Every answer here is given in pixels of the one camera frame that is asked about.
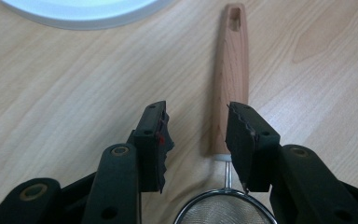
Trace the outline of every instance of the wood grain surface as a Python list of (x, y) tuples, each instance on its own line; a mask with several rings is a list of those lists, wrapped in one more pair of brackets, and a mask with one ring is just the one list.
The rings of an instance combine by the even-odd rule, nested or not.
[[(144, 108), (166, 100), (176, 147), (143, 221), (172, 223), (184, 203), (224, 186), (213, 161), (213, 65), (229, 0), (175, 0), (142, 21), (67, 31), (0, 3), (0, 202), (35, 177), (62, 187), (94, 172)], [(240, 1), (247, 14), (249, 104), (282, 144), (313, 149), (358, 187), (358, 0)], [(233, 187), (241, 189), (238, 179)], [(267, 194), (251, 193), (268, 204)]]
[(213, 153), (230, 154), (226, 146), (228, 105), (248, 104), (249, 51), (243, 4), (228, 4), (223, 12), (217, 40), (213, 86)]

